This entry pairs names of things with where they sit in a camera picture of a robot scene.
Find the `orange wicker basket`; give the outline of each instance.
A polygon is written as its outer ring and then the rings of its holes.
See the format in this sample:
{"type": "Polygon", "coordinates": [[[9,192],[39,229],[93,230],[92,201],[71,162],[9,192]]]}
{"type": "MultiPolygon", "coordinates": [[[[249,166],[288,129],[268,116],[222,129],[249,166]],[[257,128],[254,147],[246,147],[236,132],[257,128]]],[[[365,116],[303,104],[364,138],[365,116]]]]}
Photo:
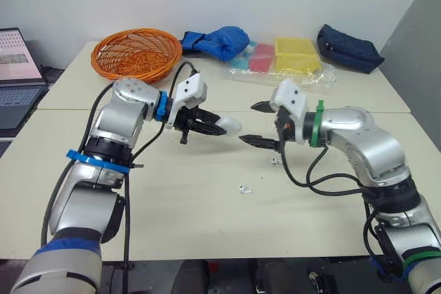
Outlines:
{"type": "Polygon", "coordinates": [[[170,72],[182,55],[179,40],[156,29],[121,31],[92,52],[92,67],[108,79],[138,78],[153,83],[170,72]]]}

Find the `black cable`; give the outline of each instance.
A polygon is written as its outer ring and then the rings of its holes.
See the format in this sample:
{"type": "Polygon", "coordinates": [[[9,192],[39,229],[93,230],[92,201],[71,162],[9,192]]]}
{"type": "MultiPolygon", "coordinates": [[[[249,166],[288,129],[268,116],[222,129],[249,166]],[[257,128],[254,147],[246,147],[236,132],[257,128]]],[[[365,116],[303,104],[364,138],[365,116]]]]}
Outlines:
{"type": "MultiPolygon", "coordinates": [[[[287,173],[289,179],[290,179],[294,184],[296,184],[296,185],[299,186],[299,187],[309,187],[309,185],[308,185],[307,183],[299,182],[298,180],[296,180],[296,179],[294,178],[294,176],[292,175],[291,171],[289,170],[288,162],[287,162],[287,157],[286,157],[286,154],[285,154],[285,146],[284,146],[284,145],[282,145],[282,147],[280,148],[280,155],[281,155],[281,158],[282,158],[283,168],[285,169],[285,172],[287,173]]],[[[353,180],[354,182],[356,182],[356,184],[357,184],[358,186],[361,185],[361,184],[360,184],[360,181],[358,180],[358,178],[356,178],[355,176],[352,176],[352,175],[350,175],[350,174],[343,174],[343,173],[336,173],[336,174],[330,174],[330,175],[323,176],[323,177],[321,177],[321,178],[319,178],[319,179],[313,180],[313,181],[310,183],[310,185],[312,185],[312,186],[316,186],[317,184],[320,184],[321,182],[324,182],[324,181],[329,180],[329,179],[332,179],[332,178],[348,178],[348,179],[351,179],[351,180],[353,180]]]]}
{"type": "Polygon", "coordinates": [[[358,186],[360,186],[360,181],[358,180],[358,178],[356,178],[355,176],[352,176],[350,174],[330,174],[330,175],[326,175],[323,176],[319,179],[316,179],[314,181],[310,181],[311,178],[311,172],[314,169],[314,167],[317,165],[317,163],[322,159],[323,156],[325,156],[325,154],[328,151],[328,147],[325,147],[321,153],[316,157],[316,159],[311,163],[311,165],[308,168],[308,172],[307,172],[307,182],[303,183],[303,182],[299,182],[298,180],[296,180],[294,178],[294,176],[292,175],[291,171],[289,170],[288,167],[288,162],[287,162],[287,158],[286,158],[286,154],[285,154],[285,141],[283,140],[283,137],[279,137],[280,140],[280,155],[282,157],[282,164],[283,164],[283,168],[285,169],[285,172],[288,175],[288,178],[297,186],[299,187],[308,187],[309,189],[311,189],[313,192],[323,195],[323,196],[347,196],[349,194],[357,194],[357,193],[361,193],[360,189],[352,189],[352,190],[348,190],[348,191],[339,191],[339,192],[327,192],[327,191],[321,191],[319,189],[316,189],[314,186],[317,184],[320,184],[321,182],[324,182],[326,180],[332,179],[332,178],[348,178],[351,179],[353,181],[355,181],[357,183],[358,186]]]}
{"type": "Polygon", "coordinates": [[[123,261],[123,294],[127,294],[128,285],[129,285],[129,249],[130,249],[129,174],[124,174],[124,197],[125,197],[125,231],[124,231],[124,261],[123,261]]]}
{"type": "Polygon", "coordinates": [[[373,252],[371,245],[369,244],[369,239],[367,237],[367,232],[369,230],[369,227],[372,227],[372,221],[375,218],[375,216],[377,215],[377,209],[374,208],[372,213],[369,214],[369,217],[366,219],[365,225],[363,226],[363,242],[365,244],[366,250],[367,252],[370,254],[372,260],[377,263],[379,266],[381,266],[383,268],[383,271],[388,270],[388,266],[382,262],[378,256],[373,252]]]}
{"type": "MultiPolygon", "coordinates": [[[[193,66],[193,63],[189,62],[189,61],[184,61],[181,63],[181,65],[178,67],[177,71],[174,74],[173,77],[173,81],[172,81],[172,85],[170,86],[170,90],[168,92],[169,98],[172,97],[173,94],[173,90],[174,90],[174,86],[176,84],[176,80],[178,79],[179,73],[181,72],[181,70],[184,68],[185,65],[189,65],[192,68],[192,74],[190,76],[192,76],[194,73],[196,73],[196,68],[193,66]]],[[[138,151],[133,154],[131,162],[133,162],[135,160],[135,158],[137,158],[139,156],[139,154],[141,154],[147,147],[149,147],[156,139],[159,138],[159,136],[163,133],[164,131],[164,127],[165,127],[165,122],[163,122],[163,124],[161,124],[161,127],[159,128],[158,133],[149,141],[147,141],[144,146],[142,146],[140,149],[138,149],[138,151]]]]}
{"type": "MultiPolygon", "coordinates": [[[[95,112],[98,107],[99,102],[103,98],[104,94],[113,86],[113,82],[111,82],[108,86],[106,86],[103,91],[97,96],[95,99],[92,108],[89,113],[88,123],[85,127],[83,138],[81,139],[81,143],[78,147],[78,152],[81,153],[84,150],[85,144],[88,141],[90,128],[92,127],[92,122],[94,120],[95,112]]],[[[43,226],[41,227],[41,246],[45,246],[48,243],[48,225],[49,225],[49,219],[50,219],[50,213],[52,211],[52,208],[55,203],[55,199],[57,198],[58,192],[61,188],[61,185],[63,184],[64,178],[67,176],[70,168],[74,164],[73,160],[70,160],[68,165],[64,168],[63,172],[61,173],[59,179],[57,180],[57,183],[55,184],[54,189],[52,190],[52,193],[50,195],[48,205],[46,206],[46,210],[43,217],[43,226]]]]}
{"type": "Polygon", "coordinates": [[[43,217],[43,226],[41,227],[41,239],[40,239],[41,247],[45,246],[48,243],[48,226],[49,226],[50,213],[52,211],[52,207],[54,206],[55,199],[57,198],[60,187],[63,184],[64,178],[67,176],[70,168],[72,167],[72,165],[74,165],[74,163],[75,163],[74,160],[70,160],[68,165],[65,166],[63,172],[58,178],[57,183],[55,184],[55,187],[50,195],[48,205],[46,206],[46,210],[43,217]]]}
{"type": "MultiPolygon", "coordinates": [[[[367,220],[369,218],[369,215],[371,214],[371,210],[369,209],[369,204],[367,202],[365,202],[365,213],[366,213],[366,220],[367,220]]],[[[369,225],[369,232],[376,240],[378,240],[377,233],[375,233],[375,231],[372,229],[372,224],[369,225]]]]}
{"type": "Polygon", "coordinates": [[[115,269],[116,267],[113,267],[113,271],[112,271],[112,276],[110,278],[110,283],[109,283],[109,294],[112,294],[112,286],[113,286],[113,277],[115,275],[115,269]]]}
{"type": "Polygon", "coordinates": [[[320,154],[318,154],[318,156],[316,157],[316,159],[311,163],[311,165],[308,168],[308,171],[306,173],[306,183],[309,187],[309,189],[311,191],[313,191],[314,193],[320,194],[322,196],[348,196],[351,194],[357,194],[357,193],[362,193],[361,189],[350,189],[347,191],[338,191],[338,192],[328,192],[328,191],[322,191],[320,189],[316,189],[312,183],[311,183],[311,172],[314,169],[314,167],[317,165],[317,163],[322,159],[323,156],[325,156],[325,154],[328,152],[328,146],[326,146],[320,154]]]}
{"type": "MultiPolygon", "coordinates": [[[[173,95],[174,86],[176,84],[176,80],[178,79],[179,73],[181,73],[182,69],[185,65],[189,65],[192,69],[192,73],[190,76],[197,73],[196,68],[193,66],[193,63],[189,61],[184,61],[178,67],[177,71],[174,74],[172,84],[170,85],[169,90],[169,98],[173,95]]],[[[144,146],[142,146],[130,159],[130,162],[133,161],[147,148],[149,147],[159,136],[163,133],[165,127],[165,122],[161,124],[158,133],[149,141],[147,141],[144,146]]],[[[123,294],[128,293],[128,284],[129,284],[129,249],[130,249],[130,190],[129,190],[129,175],[124,175],[124,196],[125,196],[125,234],[124,234],[124,262],[123,262],[123,294]]]]}
{"type": "Polygon", "coordinates": [[[78,147],[78,152],[81,153],[84,150],[85,144],[88,141],[90,129],[92,128],[92,123],[94,120],[95,112],[98,107],[99,102],[103,98],[104,94],[110,90],[110,88],[113,86],[113,82],[111,82],[108,86],[104,87],[104,90],[100,92],[100,94],[97,96],[97,98],[94,101],[94,104],[92,105],[92,108],[90,109],[88,123],[85,126],[83,139],[81,139],[81,143],[78,147]]]}

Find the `white table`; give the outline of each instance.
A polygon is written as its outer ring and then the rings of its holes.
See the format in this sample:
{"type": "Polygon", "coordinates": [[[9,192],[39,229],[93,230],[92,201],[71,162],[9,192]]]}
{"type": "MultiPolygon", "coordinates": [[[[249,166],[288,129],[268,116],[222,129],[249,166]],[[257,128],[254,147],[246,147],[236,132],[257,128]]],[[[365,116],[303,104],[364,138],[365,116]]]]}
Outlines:
{"type": "MultiPolygon", "coordinates": [[[[272,114],[222,113],[241,120],[243,134],[274,137],[272,114]]],[[[41,220],[50,192],[77,148],[87,111],[38,110],[0,160],[0,258],[26,259],[39,246],[41,220]]],[[[441,154],[410,114],[374,114],[378,124],[402,143],[420,193],[441,222],[441,154]]],[[[146,123],[137,146],[158,129],[146,123]]],[[[237,137],[166,131],[131,172],[132,260],[366,255],[365,215],[360,196],[330,198],[290,183],[272,151],[237,137]],[[239,193],[247,185],[252,194],[239,193]]],[[[292,171],[304,177],[319,151],[290,144],[292,171]]],[[[316,176],[352,173],[345,156],[331,148],[316,176]]],[[[347,189],[334,181],[323,189],[347,189]]],[[[121,260],[123,226],[103,245],[104,260],[121,260]]]]}
{"type": "MultiPolygon", "coordinates": [[[[63,73],[57,84],[40,102],[39,109],[90,109],[98,93],[109,83],[90,65],[90,53],[97,42],[89,42],[63,73]]],[[[215,59],[190,59],[208,85],[203,108],[213,112],[248,112],[257,101],[269,100],[273,87],[219,79],[225,65],[215,59]]],[[[189,69],[182,73],[184,79],[189,69]]],[[[337,83],[330,94],[308,93],[313,109],[318,99],[325,99],[326,108],[357,105],[370,112],[408,113],[409,108],[379,69],[370,75],[337,70],[337,83]]],[[[168,90],[170,77],[155,86],[168,90]]],[[[109,96],[103,99],[104,105],[109,96]]]]}

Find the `green ring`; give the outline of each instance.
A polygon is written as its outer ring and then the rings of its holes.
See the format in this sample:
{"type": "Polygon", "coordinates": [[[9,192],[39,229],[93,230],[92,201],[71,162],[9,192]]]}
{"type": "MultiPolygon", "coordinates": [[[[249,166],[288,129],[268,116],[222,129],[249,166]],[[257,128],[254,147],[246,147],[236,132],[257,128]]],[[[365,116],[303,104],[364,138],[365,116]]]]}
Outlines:
{"type": "Polygon", "coordinates": [[[312,127],[312,135],[311,135],[311,147],[319,147],[318,146],[318,131],[320,130],[320,126],[322,124],[323,111],[325,110],[325,106],[323,105],[323,100],[318,101],[318,105],[316,108],[316,115],[314,116],[314,125],[312,127]]]}
{"type": "Polygon", "coordinates": [[[423,251],[421,253],[416,253],[408,257],[402,265],[403,272],[407,269],[407,267],[418,260],[425,260],[427,258],[441,258],[441,251],[423,251]]]}

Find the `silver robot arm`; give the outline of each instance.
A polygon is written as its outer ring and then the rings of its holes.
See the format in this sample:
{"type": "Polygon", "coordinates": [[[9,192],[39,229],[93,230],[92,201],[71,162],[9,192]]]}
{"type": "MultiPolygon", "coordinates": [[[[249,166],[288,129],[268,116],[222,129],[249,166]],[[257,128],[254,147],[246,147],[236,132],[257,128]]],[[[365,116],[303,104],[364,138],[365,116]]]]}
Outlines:
{"type": "Polygon", "coordinates": [[[74,163],[50,214],[53,239],[31,258],[13,294],[92,294],[101,285],[100,244],[119,230],[125,199],[120,189],[134,167],[132,149],[144,121],[209,135],[235,134],[240,123],[198,108],[207,95],[199,73],[180,83],[172,99],[141,81],[123,79],[113,86],[83,151],[69,151],[74,163]]]}
{"type": "Polygon", "coordinates": [[[357,107],[325,110],[322,102],[309,112],[306,96],[289,80],[270,101],[252,108],[277,113],[276,128],[284,141],[240,137],[246,143],[280,151],[285,141],[308,141],[312,147],[331,145],[345,153],[371,217],[378,221],[376,236],[388,269],[407,279],[414,294],[441,293],[440,230],[417,192],[400,144],[369,112],[357,107]]]}

